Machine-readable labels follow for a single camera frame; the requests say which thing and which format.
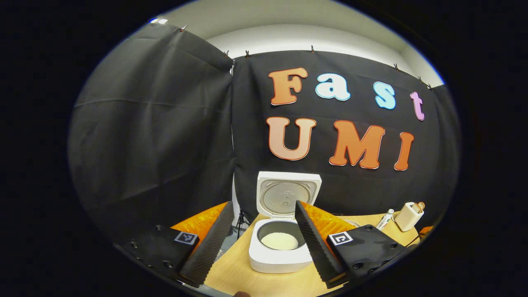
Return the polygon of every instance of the orange letter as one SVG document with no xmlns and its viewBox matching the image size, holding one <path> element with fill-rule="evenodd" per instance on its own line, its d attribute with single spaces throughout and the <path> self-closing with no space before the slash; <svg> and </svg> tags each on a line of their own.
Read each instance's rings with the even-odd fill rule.
<svg viewBox="0 0 528 297">
<path fill-rule="evenodd" d="M 306 157 L 310 150 L 312 128 L 316 125 L 314 120 L 299 118 L 295 121 L 295 125 L 299 126 L 299 145 L 295 150 L 289 150 L 284 146 L 284 134 L 290 120 L 285 117 L 269 117 L 266 123 L 269 125 L 269 149 L 275 156 L 291 161 Z"/>
<path fill-rule="evenodd" d="M 297 101 L 297 97 L 290 93 L 292 88 L 296 93 L 301 90 L 300 78 L 307 78 L 308 73 L 304 68 L 274 71 L 268 75 L 273 79 L 275 96 L 271 99 L 271 105 L 291 104 Z"/>
<path fill-rule="evenodd" d="M 361 168 L 377 169 L 380 166 L 378 156 L 380 155 L 381 138 L 385 135 L 385 129 L 380 126 L 370 126 L 360 140 L 352 122 L 337 120 L 334 127 L 337 129 L 337 146 L 334 156 L 329 160 L 330 164 L 345 165 L 345 153 L 348 151 L 348 158 L 352 166 L 357 164 L 363 153 L 365 153 L 365 157 L 360 162 Z"/>
<path fill-rule="evenodd" d="M 409 167 L 409 153 L 411 152 L 411 143 L 414 140 L 414 136 L 411 133 L 402 132 L 400 133 L 401 149 L 400 157 L 394 165 L 394 169 L 398 171 L 407 170 Z"/>
</svg>

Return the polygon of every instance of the letter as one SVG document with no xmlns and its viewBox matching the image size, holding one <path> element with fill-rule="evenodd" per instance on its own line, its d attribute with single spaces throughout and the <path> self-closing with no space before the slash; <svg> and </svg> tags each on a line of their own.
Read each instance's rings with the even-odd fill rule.
<svg viewBox="0 0 528 297">
<path fill-rule="evenodd" d="M 317 77 L 321 83 L 315 87 L 315 93 L 321 98 L 336 98 L 339 101 L 350 99 L 350 93 L 346 90 L 346 80 L 334 73 L 325 73 Z"/>
<path fill-rule="evenodd" d="M 363 153 L 365 156 L 360 162 L 361 168 L 377 169 L 380 166 L 378 156 L 385 129 L 380 126 L 370 126 L 360 140 L 352 122 L 337 120 L 334 127 L 337 129 L 337 145 L 334 156 L 329 160 L 330 164 L 344 166 L 346 164 L 345 153 L 348 152 L 352 166 L 357 164 Z"/>
<path fill-rule="evenodd" d="M 297 97 L 290 93 L 292 88 L 296 93 L 299 93 L 302 84 L 300 78 L 307 78 L 308 72 L 304 68 L 294 68 L 281 71 L 271 72 L 269 75 L 273 79 L 273 88 L 275 95 L 271 99 L 271 105 L 292 104 L 297 101 Z"/>
<path fill-rule="evenodd" d="M 411 152 L 411 143 L 414 140 L 414 135 L 407 132 L 400 133 L 401 149 L 398 161 L 394 165 L 394 169 L 398 171 L 407 170 L 409 167 L 409 153 Z"/>
<path fill-rule="evenodd" d="M 394 98 L 394 89 L 391 85 L 377 81 L 374 83 L 374 92 L 376 92 L 376 103 L 381 108 L 394 109 L 396 99 Z"/>
<path fill-rule="evenodd" d="M 295 150 L 289 150 L 284 146 L 284 134 L 290 120 L 284 117 L 269 117 L 266 123 L 269 125 L 269 149 L 275 156 L 291 161 L 306 157 L 310 150 L 312 128 L 317 124 L 314 120 L 299 118 L 295 121 L 295 125 L 299 126 L 299 145 Z"/>
<path fill-rule="evenodd" d="M 414 113 L 416 114 L 416 118 L 418 118 L 418 120 L 424 120 L 426 116 L 422 112 L 422 99 L 418 97 L 417 92 L 411 93 L 411 100 L 414 102 Z"/>
</svg>

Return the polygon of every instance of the white rice cooker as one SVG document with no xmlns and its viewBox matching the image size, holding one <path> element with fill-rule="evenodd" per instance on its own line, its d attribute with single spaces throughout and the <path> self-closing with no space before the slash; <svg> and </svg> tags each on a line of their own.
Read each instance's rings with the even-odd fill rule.
<svg viewBox="0 0 528 297">
<path fill-rule="evenodd" d="M 312 257 L 295 220 L 295 202 L 313 205 L 321 187 L 319 174 L 261 171 L 257 209 L 269 219 L 255 224 L 249 244 L 251 267 L 263 273 L 291 273 Z"/>
</svg>

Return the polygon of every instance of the white cup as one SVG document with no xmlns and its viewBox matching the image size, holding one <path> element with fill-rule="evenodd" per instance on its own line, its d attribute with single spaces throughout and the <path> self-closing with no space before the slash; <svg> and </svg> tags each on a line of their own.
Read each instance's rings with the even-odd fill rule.
<svg viewBox="0 0 528 297">
<path fill-rule="evenodd" d="M 414 202 L 405 203 L 400 213 L 394 218 L 394 221 L 403 232 L 412 229 L 423 214 L 425 214 L 425 211 L 422 211 L 421 213 L 414 211 L 411 207 L 413 204 Z"/>
</svg>

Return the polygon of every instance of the blue letter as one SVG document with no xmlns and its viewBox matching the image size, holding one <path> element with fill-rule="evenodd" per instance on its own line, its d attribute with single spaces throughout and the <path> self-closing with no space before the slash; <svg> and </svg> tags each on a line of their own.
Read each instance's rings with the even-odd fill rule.
<svg viewBox="0 0 528 297">
<path fill-rule="evenodd" d="M 374 91 L 376 92 L 376 103 L 381 108 L 394 109 L 396 100 L 394 99 L 394 89 L 391 85 L 377 81 L 374 83 Z"/>
<path fill-rule="evenodd" d="M 350 93 L 346 91 L 346 80 L 337 74 L 325 73 L 317 77 L 321 83 L 315 87 L 315 93 L 321 98 L 336 98 L 345 101 L 350 98 Z"/>
</svg>

